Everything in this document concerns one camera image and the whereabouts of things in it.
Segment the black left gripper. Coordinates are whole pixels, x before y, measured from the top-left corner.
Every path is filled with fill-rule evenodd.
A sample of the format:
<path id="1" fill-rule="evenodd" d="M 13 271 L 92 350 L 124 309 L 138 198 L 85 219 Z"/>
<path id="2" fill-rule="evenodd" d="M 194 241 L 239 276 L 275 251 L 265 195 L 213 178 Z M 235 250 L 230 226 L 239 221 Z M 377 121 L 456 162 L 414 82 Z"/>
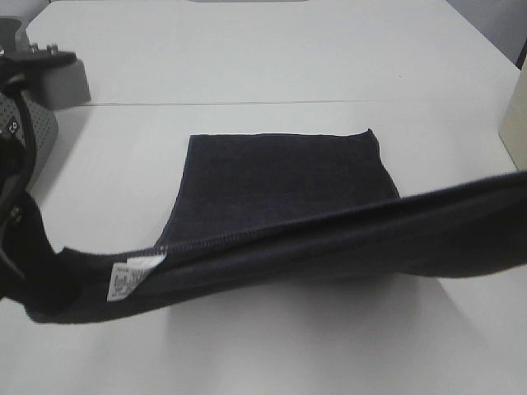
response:
<path id="1" fill-rule="evenodd" d="M 36 303 L 32 270 L 40 234 L 40 211 L 29 193 L 22 193 L 13 208 L 17 212 L 9 213 L 1 226 L 1 298 Z"/>

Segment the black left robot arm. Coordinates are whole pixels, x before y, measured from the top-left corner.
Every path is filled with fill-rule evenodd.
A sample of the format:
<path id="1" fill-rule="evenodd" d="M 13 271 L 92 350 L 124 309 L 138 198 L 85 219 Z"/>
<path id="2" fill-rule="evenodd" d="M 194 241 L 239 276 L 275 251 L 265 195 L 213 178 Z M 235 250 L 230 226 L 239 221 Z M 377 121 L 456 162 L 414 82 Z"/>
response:
<path id="1" fill-rule="evenodd" d="M 27 192 L 38 146 L 24 94 L 37 91 L 47 73 L 76 61 L 75 53 L 55 47 L 1 57 L 1 93 L 14 104 L 21 125 L 1 130 L 1 296 L 48 310 L 57 310 L 77 289 L 56 263 L 40 210 Z"/>

